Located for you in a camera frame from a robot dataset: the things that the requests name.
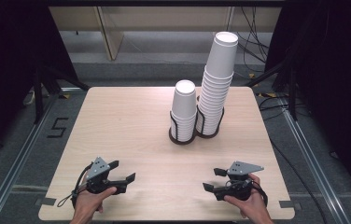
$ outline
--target metal rail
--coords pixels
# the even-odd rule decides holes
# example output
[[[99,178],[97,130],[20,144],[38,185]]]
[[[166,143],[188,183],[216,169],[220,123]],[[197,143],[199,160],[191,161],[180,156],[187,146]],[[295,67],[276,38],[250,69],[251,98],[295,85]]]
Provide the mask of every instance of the metal rail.
[[[283,98],[279,98],[278,101],[280,105],[286,105],[288,103]],[[284,116],[289,125],[289,128],[291,129],[295,139],[298,142],[301,152],[310,168],[310,171],[313,174],[313,177],[316,180],[318,188],[320,189],[325,201],[327,202],[328,208],[330,209],[336,223],[351,223],[350,219],[344,211],[344,207],[342,206],[341,201],[330,185],[329,180],[327,179],[318,160],[316,159],[315,153],[310,148],[309,143],[305,138],[298,121],[294,120],[288,111],[284,112]]]
[[[39,136],[41,128],[45,124],[45,121],[48,117],[48,114],[56,102],[57,95],[51,95],[49,101],[45,107],[44,114],[41,120],[34,124],[32,130],[30,131],[24,145],[21,148],[16,160],[13,162],[12,166],[10,167],[7,176],[5,177],[4,181],[0,186],[0,212],[4,207],[4,204],[9,196],[9,193],[12,191],[12,187],[15,184],[16,179],[18,178],[19,174],[21,173],[21,169],[24,166],[25,162],[28,159],[28,156],[36,142],[36,139]]]

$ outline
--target hand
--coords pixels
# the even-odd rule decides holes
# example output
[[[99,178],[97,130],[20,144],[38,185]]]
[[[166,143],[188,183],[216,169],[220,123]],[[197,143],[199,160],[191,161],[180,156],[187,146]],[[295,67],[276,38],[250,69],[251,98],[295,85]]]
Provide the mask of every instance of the hand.
[[[98,210],[99,213],[103,213],[103,200],[116,191],[117,188],[115,187],[106,189],[99,194],[92,194],[86,190],[82,190],[77,196],[74,217],[70,224],[85,224],[91,222],[96,210]]]
[[[254,183],[260,184],[260,179],[257,176],[249,174],[249,177],[254,181]],[[224,201],[238,207],[242,217],[248,217],[256,224],[273,224],[262,196],[256,189],[251,190],[251,196],[246,201],[238,200],[229,195],[224,197]]]

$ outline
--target stack of paper cups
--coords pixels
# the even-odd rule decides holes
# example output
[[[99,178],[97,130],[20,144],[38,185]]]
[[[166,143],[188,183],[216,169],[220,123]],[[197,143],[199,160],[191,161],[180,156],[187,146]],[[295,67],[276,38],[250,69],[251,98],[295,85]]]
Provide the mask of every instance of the stack of paper cups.
[[[237,41],[237,35],[229,32],[217,33],[214,38],[199,97],[196,130],[200,134],[213,135],[218,130],[232,82]]]
[[[193,137],[196,121],[195,84],[180,80],[175,85],[171,110],[171,135],[177,142],[188,142]]]

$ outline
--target paper cup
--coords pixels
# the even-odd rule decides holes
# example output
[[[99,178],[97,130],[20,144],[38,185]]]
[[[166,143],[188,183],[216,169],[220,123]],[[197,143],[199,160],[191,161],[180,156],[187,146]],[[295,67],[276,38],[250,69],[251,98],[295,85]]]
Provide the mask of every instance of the paper cup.
[[[193,82],[181,80],[176,83],[172,112],[180,119],[189,119],[196,114],[196,91]]]
[[[230,32],[219,32],[214,38],[206,69],[214,77],[224,78],[233,73],[238,37]]]

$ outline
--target wooden table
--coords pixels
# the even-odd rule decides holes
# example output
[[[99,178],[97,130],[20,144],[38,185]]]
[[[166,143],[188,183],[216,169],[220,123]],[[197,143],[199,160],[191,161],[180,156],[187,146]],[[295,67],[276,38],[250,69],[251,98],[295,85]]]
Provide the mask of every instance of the wooden table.
[[[56,204],[70,194],[77,178],[97,156],[119,167],[108,179],[121,180],[136,172],[125,194],[104,201],[105,212],[96,220],[241,220],[239,210],[218,202],[204,191],[203,182],[222,187],[229,179],[214,175],[214,168],[228,169],[234,161],[263,166],[256,172],[269,197],[273,219],[291,219],[289,201],[268,134],[254,94],[248,87],[231,87],[225,115],[217,136],[196,137],[185,146],[168,135],[173,87],[92,88],[77,117],[47,198]],[[43,220],[70,220],[74,209],[42,205]]]

